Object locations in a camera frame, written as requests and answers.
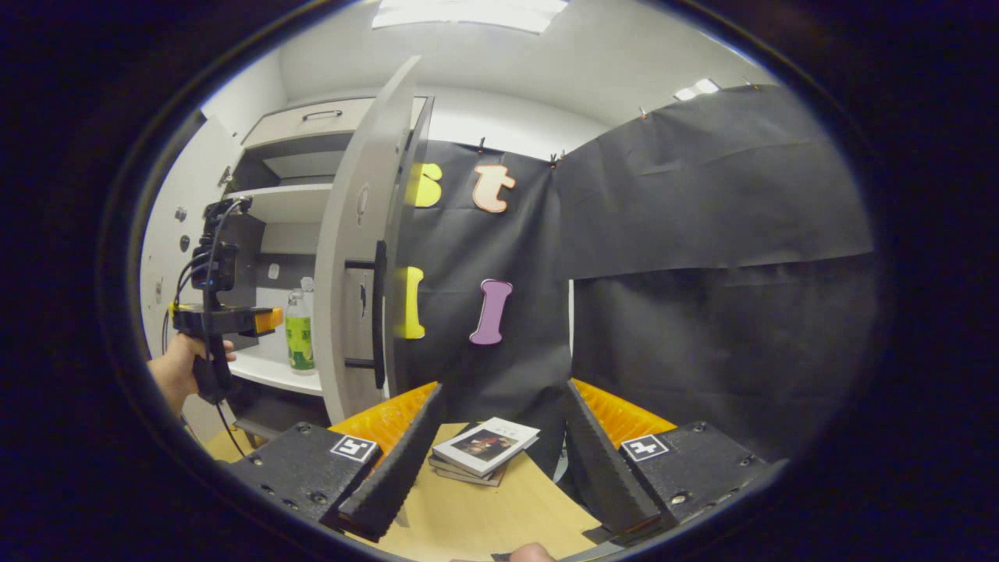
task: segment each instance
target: book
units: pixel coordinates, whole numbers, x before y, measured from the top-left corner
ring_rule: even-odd
[[[527,447],[530,447],[531,445],[534,444],[534,441],[537,441],[537,437],[536,436],[532,437],[529,441],[527,441],[527,443],[520,450],[521,451],[526,450]],[[437,456],[436,453],[432,453],[431,456],[427,458],[427,462],[431,466],[433,466],[434,468],[439,468],[441,470],[447,470],[449,472],[454,472],[456,474],[461,474],[463,476],[468,476],[470,478],[476,478],[478,480],[489,480],[490,478],[493,477],[493,474],[487,474],[486,476],[483,476],[483,477],[476,476],[475,474],[469,472],[468,470],[465,470],[464,468],[460,468],[458,466],[455,466],[455,465],[449,463],[448,461],[444,460],[443,458]]]
[[[487,478],[478,478],[476,476],[468,476],[468,475],[465,475],[465,474],[459,474],[457,472],[452,472],[450,470],[446,470],[446,469],[443,469],[443,468],[435,468],[434,472],[436,472],[438,474],[438,476],[443,476],[445,478],[451,478],[452,480],[461,480],[462,482],[471,482],[472,484],[479,484],[480,486],[493,486],[493,487],[496,487],[496,486],[500,485],[500,480],[502,480],[503,474],[506,474],[506,466],[507,465],[505,465],[505,464],[502,465],[502,466],[500,466],[498,469],[494,470],[493,474],[491,474]]]
[[[492,418],[434,447],[434,453],[483,478],[533,442],[538,429]]]

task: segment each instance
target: plastic bottle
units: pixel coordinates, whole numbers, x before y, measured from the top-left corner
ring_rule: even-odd
[[[288,362],[292,368],[316,368],[312,354],[312,318],[302,289],[295,289],[288,295],[285,334],[288,336]]]

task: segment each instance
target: human hand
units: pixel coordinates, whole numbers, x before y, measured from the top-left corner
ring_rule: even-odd
[[[232,353],[235,349],[233,342],[225,340],[223,345],[226,349],[226,360],[235,361],[236,354]],[[198,383],[194,378],[195,357],[206,358],[205,343],[186,334],[177,334],[170,340],[167,352],[148,363],[153,379],[163,393],[163,398],[166,399],[170,410],[178,416],[184,400],[198,393]]]
[[[532,542],[509,553],[509,562],[555,562],[544,547]]]

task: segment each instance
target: shelf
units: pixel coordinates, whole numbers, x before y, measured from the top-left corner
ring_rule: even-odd
[[[238,377],[267,386],[323,396],[319,371],[316,369],[297,371],[285,361],[279,362],[263,357],[259,345],[237,351],[236,361],[229,364],[229,370]]]
[[[247,213],[265,223],[323,222],[326,200],[333,184],[304,184],[237,191],[227,197],[253,197]]]

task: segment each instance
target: door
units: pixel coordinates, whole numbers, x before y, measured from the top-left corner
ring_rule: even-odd
[[[153,203],[142,242],[142,264],[139,267],[139,303],[146,342],[153,357],[163,354],[163,320],[167,306],[177,290],[177,276],[191,260],[204,229],[202,213],[209,203],[218,201],[226,189],[226,168],[236,169],[243,148],[230,136],[218,118],[205,122],[181,151]],[[181,250],[181,237],[190,242]],[[181,302],[201,302],[201,292],[190,284],[181,293]],[[167,341],[175,334],[167,327]],[[223,403],[232,419],[232,413]],[[208,443],[222,430],[218,414],[212,406],[191,396],[184,403],[184,416],[191,431]]]
[[[345,264],[374,262],[376,247],[386,238],[390,202],[410,134],[414,67],[419,61],[412,57],[400,67],[358,125],[334,178],[320,228],[313,351],[333,423],[378,404],[382,397],[371,369],[345,366],[347,357],[372,357],[353,354],[375,351],[365,342],[371,342],[373,325],[381,328],[383,322],[373,314],[373,272],[350,271]],[[363,299],[361,286],[367,287]]]

